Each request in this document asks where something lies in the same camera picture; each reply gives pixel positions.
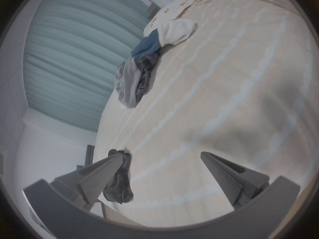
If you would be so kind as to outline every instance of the pile of clothes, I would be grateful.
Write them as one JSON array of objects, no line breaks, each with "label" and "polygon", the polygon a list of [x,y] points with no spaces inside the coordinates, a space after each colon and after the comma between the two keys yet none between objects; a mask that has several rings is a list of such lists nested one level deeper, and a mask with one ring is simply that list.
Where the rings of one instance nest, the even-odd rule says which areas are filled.
[{"label": "pile of clothes", "polygon": [[151,71],[158,62],[161,48],[177,45],[196,29],[190,19],[173,19],[163,22],[132,50],[131,57],[121,63],[115,74],[115,90],[126,108],[135,108],[148,90]]}]

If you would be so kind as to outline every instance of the clothing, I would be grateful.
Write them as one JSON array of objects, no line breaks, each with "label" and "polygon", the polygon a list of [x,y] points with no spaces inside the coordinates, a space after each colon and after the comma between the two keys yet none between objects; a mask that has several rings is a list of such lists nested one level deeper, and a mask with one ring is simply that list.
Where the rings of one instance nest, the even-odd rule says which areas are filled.
[{"label": "clothing", "polygon": [[160,56],[160,49],[153,54],[129,58],[120,64],[115,74],[118,99],[127,108],[135,108],[148,89],[151,71]]},{"label": "clothing", "polygon": [[144,37],[140,43],[131,51],[132,57],[139,57],[145,54],[153,54],[160,48],[157,29],[152,31],[148,37]]},{"label": "clothing", "polygon": [[131,155],[129,153],[125,153],[123,150],[117,151],[115,149],[111,149],[108,152],[108,157],[118,153],[122,154],[123,164],[104,188],[103,195],[107,201],[122,204],[133,199],[133,192],[131,190],[128,176]]},{"label": "clothing", "polygon": [[157,29],[160,46],[167,44],[177,45],[189,38],[197,28],[194,21],[186,18],[178,18],[163,22]]}]

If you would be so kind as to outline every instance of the bed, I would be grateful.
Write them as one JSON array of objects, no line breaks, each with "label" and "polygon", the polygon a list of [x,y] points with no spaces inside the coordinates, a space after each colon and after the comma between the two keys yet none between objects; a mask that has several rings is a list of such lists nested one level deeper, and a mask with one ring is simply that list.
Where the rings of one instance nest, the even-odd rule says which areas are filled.
[{"label": "bed", "polygon": [[123,109],[115,92],[93,162],[132,154],[133,201],[105,205],[144,226],[199,223],[233,211],[200,159],[212,152],[307,186],[319,169],[318,47],[284,0],[197,0],[198,28],[163,50],[149,92]]}]

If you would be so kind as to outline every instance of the curtain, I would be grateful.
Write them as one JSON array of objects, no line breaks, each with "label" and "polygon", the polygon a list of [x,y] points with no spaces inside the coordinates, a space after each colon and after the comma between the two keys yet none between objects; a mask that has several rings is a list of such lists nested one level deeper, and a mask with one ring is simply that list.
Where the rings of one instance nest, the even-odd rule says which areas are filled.
[{"label": "curtain", "polygon": [[116,66],[143,38],[147,16],[140,0],[42,0],[24,49],[29,107],[96,132]]}]

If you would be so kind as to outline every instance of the pillow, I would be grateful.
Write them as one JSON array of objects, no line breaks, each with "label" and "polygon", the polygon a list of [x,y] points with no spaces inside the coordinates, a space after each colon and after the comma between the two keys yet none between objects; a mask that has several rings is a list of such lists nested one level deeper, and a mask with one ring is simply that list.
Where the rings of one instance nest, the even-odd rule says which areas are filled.
[{"label": "pillow", "polygon": [[147,37],[153,30],[157,29],[164,21],[180,16],[193,2],[195,0],[174,0],[160,9],[144,28],[144,37]]}]

